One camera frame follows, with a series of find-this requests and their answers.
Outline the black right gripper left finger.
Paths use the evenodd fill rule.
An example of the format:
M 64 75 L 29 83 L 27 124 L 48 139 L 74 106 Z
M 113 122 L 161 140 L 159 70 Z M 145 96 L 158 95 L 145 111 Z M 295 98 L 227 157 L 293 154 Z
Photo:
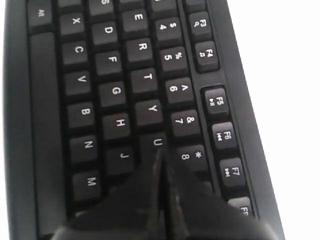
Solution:
M 157 240 L 162 152 L 140 164 L 115 192 L 58 227 L 54 240 Z

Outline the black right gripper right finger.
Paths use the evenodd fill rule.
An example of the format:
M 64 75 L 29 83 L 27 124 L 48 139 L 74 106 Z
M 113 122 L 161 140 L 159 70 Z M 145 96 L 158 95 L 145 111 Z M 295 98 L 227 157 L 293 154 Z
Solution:
M 170 240 L 276 240 L 271 226 L 243 214 L 171 152 L 161 153 L 162 197 Z

